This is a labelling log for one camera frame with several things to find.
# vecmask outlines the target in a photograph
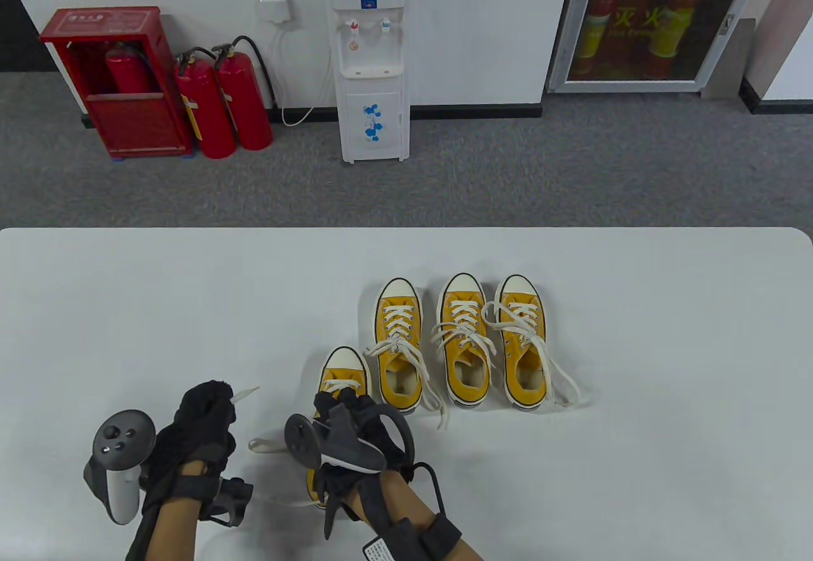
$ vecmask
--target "white label sticker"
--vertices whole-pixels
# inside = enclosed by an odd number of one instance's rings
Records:
[[[393,554],[389,552],[384,540],[377,537],[362,549],[366,561],[395,561]]]

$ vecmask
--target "red fire extinguisher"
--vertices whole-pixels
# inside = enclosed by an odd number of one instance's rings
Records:
[[[215,58],[204,49],[188,50],[175,62],[175,81],[203,155],[226,158],[238,149],[232,119],[215,78],[214,65],[208,59],[195,58],[196,51]]]
[[[240,36],[232,44],[221,44],[212,49],[218,53],[215,73],[223,90],[226,105],[232,113],[240,144],[247,151],[262,151],[271,145],[274,134],[262,101],[252,59],[246,53],[234,50],[234,47],[243,40],[252,45],[262,64],[262,56],[259,55],[256,44],[249,37]],[[264,64],[262,70],[267,73]]]
[[[155,76],[144,53],[133,46],[117,43],[105,54],[105,63],[119,93],[154,93]]]
[[[669,0],[661,13],[658,29],[653,32],[648,48],[648,62],[644,76],[654,81],[665,81],[678,53],[680,41],[694,19],[694,10],[700,0]]]
[[[598,47],[604,38],[607,24],[610,23],[610,16],[615,12],[617,2],[618,0],[590,0],[579,42],[575,47],[573,74],[583,76],[593,69]]]

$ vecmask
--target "red fire extinguisher cabinet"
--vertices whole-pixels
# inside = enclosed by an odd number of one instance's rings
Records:
[[[41,35],[55,47],[113,158],[181,156],[192,134],[173,79],[175,61],[155,6],[58,10]],[[108,65],[116,49],[136,52],[148,93],[121,93]]]

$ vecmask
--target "yellow sneaker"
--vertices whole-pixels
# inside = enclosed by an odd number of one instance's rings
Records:
[[[384,402],[408,414],[423,399],[429,410],[439,410],[441,418],[445,418],[445,405],[430,387],[429,372],[420,352],[423,322],[424,312],[412,284],[400,277],[390,280],[375,303],[375,345],[366,355],[378,359]]]
[[[452,277],[438,297],[438,325],[432,340],[443,351],[447,392],[461,407],[473,408],[485,400],[491,385],[491,357],[482,309],[485,293],[468,273]]]
[[[493,302],[496,321],[488,325],[502,334],[506,355],[505,392],[508,401],[523,410],[540,407],[547,398],[561,406],[572,402],[558,401],[551,378],[551,367],[573,387],[581,403],[581,390],[575,381],[554,361],[546,349],[545,308],[534,285],[520,274],[512,274],[497,288]]]
[[[328,392],[338,397],[339,392],[345,388],[352,388],[357,395],[365,396],[370,394],[372,389],[372,378],[370,367],[366,360],[358,355],[358,352],[351,347],[337,347],[325,360],[322,366],[322,375],[319,380],[319,391]],[[316,472],[307,472],[307,492],[316,506],[325,509],[319,501],[319,494],[316,492]]]

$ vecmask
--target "white tabletop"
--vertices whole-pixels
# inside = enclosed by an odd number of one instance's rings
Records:
[[[139,408],[162,427],[189,387],[262,386],[238,405],[226,476],[305,499],[288,456],[254,456],[307,410],[313,367],[368,346],[375,292],[459,271],[511,273],[546,300],[549,347],[589,406],[526,414],[497,390],[450,427],[410,418],[419,459],[486,559],[813,558],[813,248],[787,229],[168,229],[0,233],[0,556],[122,558],[81,472],[97,427]],[[424,341],[424,354],[434,352]],[[416,488],[431,499],[429,478]],[[314,508],[253,502],[202,525],[199,559],[352,559]]]

